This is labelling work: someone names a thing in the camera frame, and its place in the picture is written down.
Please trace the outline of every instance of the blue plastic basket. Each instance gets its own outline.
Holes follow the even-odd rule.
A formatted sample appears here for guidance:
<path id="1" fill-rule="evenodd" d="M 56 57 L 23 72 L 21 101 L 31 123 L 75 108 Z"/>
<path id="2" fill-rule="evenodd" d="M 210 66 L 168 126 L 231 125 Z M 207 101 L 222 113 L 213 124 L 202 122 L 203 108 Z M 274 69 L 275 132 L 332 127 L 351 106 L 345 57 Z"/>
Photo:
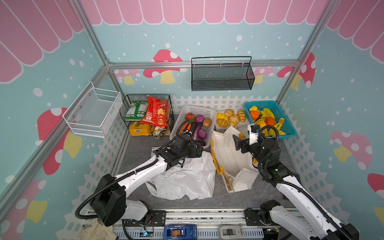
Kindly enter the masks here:
<path id="1" fill-rule="evenodd" d="M 294 137 L 297 135 L 296 129 L 293 127 L 292 123 L 289 121 L 287 116 L 285 116 L 284 112 L 275 101 L 255 101 L 244 103 L 245 114 L 247 115 L 249 122 L 253 122 L 251 114 L 249 113 L 249 109 L 253 106 L 256 106 L 259 110 L 263 110 L 263 108 L 269 108 L 274 114 L 276 122 L 278 122 L 280 118 L 285 119 L 284 124 L 281 126 L 281 131 L 285 132 L 287 135 L 280 136 L 280 139 Z"/>

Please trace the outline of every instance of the orange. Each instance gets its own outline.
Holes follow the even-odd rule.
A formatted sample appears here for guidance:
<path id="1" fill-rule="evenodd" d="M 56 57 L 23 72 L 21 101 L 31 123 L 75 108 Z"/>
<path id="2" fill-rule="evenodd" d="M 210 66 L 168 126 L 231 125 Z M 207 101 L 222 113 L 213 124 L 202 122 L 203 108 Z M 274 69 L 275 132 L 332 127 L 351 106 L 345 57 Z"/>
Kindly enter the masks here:
<path id="1" fill-rule="evenodd" d="M 250 114 L 253 121 L 259 118 L 259 114 L 256 111 L 251 111 Z"/>
<path id="2" fill-rule="evenodd" d="M 267 125 L 270 125 L 270 126 L 273 126 L 273 125 L 276 124 L 276 121 L 275 121 L 274 118 L 266 118 L 264 121 L 265 121 L 265 123 L 266 123 Z"/>

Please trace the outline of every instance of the gray countertop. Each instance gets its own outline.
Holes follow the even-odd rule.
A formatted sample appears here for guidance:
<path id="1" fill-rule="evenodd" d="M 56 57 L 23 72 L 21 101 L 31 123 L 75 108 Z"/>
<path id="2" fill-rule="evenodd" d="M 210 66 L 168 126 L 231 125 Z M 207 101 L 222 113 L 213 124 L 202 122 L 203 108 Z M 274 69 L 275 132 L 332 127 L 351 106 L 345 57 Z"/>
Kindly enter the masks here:
<path id="1" fill-rule="evenodd" d="M 132 168 L 144 163 L 151 157 L 152 147 L 162 146 L 169 141 L 169 136 L 164 136 L 158 140 L 152 136 L 135 136 L 131 137 L 126 149 L 126 153 L 121 163 L 120 173 L 127 172 Z M 295 172 L 292 161 L 288 153 L 280 141 L 281 148 L 280 160 L 292 172 Z M 262 181 L 259 175 L 252 188 L 249 190 L 227 193 L 225 190 L 223 179 L 216 173 L 215 188 L 212 198 L 189 200 L 187 196 L 177 200 L 167 200 L 151 195 L 145 186 L 142 184 L 128 197 L 130 200 L 144 200 L 154 209 L 162 208 L 229 208 L 229 207 L 259 207 L 261 203 L 275 199 L 284 207 L 294 207 L 288 200 L 283 200 L 283 194 L 275 189 L 271 184 Z"/>

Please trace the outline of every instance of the white picket fence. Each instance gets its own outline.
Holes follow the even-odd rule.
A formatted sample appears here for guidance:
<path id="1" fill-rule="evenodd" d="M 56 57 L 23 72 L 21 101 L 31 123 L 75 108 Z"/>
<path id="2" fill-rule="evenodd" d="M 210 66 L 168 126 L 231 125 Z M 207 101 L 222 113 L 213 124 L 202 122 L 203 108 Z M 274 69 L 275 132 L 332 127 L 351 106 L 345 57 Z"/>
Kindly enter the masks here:
<path id="1" fill-rule="evenodd" d="M 310 143 L 304 141 L 305 135 L 300 133 L 300 127 L 296 127 L 297 120 L 293 120 L 293 114 L 289 114 L 290 108 L 286 108 L 286 102 L 281 103 L 280 107 L 297 130 L 297 136 L 286 138 L 284 145 L 296 172 L 300 174 L 301 184 L 328 212 L 345 224 L 349 223 L 351 214 L 341 209 L 342 199 L 332 193 L 334 186 L 326 182 L 327 173 L 320 171 L 321 162 L 315 160 L 315 152 L 310 151 Z"/>
<path id="2" fill-rule="evenodd" d="M 172 97 L 172 108 L 174 113 L 179 113 L 184 105 L 197 105 L 205 108 L 212 108 L 216 111 L 223 111 L 228 108 L 243 108 L 244 103 L 246 102 L 252 102 L 252 101 L 262 101 L 262 100 L 276 100 L 276 96 L 269 98 L 269 96 L 266 96 L 265 98 L 262 98 L 261 96 L 258 96 L 257 98 L 254 98 L 253 96 L 246 97 L 242 96 L 239 98 L 238 96 L 235 96 L 231 98 L 230 96 L 223 98 L 222 96 L 215 98 L 214 96 L 211 98 L 208 98 L 207 96 L 204 96 L 203 98 L 200 98 L 197 96 L 196 98 L 192 98 L 189 96 L 188 98 L 184 98 L 181 96 L 180 98 L 176 98 L 176 96 Z"/>
<path id="3" fill-rule="evenodd" d="M 118 115 L 112 123 L 107 136 L 104 138 L 103 144 L 98 146 L 100 150 L 99 153 L 94 154 L 95 162 L 89 165 L 91 171 L 89 174 L 84 175 L 85 182 L 83 186 L 79 187 L 79 197 L 72 200 L 72 212 L 64 215 L 66 224 L 63 229 L 56 232 L 56 236 L 59 240 L 75 240 L 78 237 L 81 226 L 84 224 L 84 220 L 77 219 L 74 216 L 74 212 L 83 200 L 94 192 L 100 178 L 110 172 L 125 131 L 127 131 L 127 127 Z M 86 214 L 88 210 L 89 204 L 83 208 L 81 214 Z"/>

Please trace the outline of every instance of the white plastic basket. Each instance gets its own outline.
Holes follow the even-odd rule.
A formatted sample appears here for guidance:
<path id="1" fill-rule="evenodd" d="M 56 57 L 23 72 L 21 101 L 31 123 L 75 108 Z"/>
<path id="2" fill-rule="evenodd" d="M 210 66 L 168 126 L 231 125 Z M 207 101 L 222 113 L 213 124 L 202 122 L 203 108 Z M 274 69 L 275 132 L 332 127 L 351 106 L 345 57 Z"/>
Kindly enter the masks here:
<path id="1" fill-rule="evenodd" d="M 209 127 L 202 127 L 207 132 L 207 138 L 204 140 L 205 146 L 203 148 L 209 147 L 212 134 L 214 131 L 215 127 L 215 121 L 216 121 L 216 115 L 217 112 L 216 110 L 210 109 L 210 108 L 204 108 L 204 107 L 199 107 L 199 106 L 193 106 L 193 105 L 184 105 L 183 108 L 181 109 L 181 112 L 175 122 L 175 125 L 173 126 L 172 132 L 169 136 L 169 139 L 172 140 L 176 134 L 177 130 L 180 127 L 180 125 L 185 121 L 185 116 L 188 113 L 193 113 L 195 115 L 203 115 L 205 118 L 210 118 L 212 120 L 212 124 Z"/>
<path id="2" fill-rule="evenodd" d="M 74 134 L 104 138 L 122 105 L 120 92 L 90 82 L 63 114 Z"/>

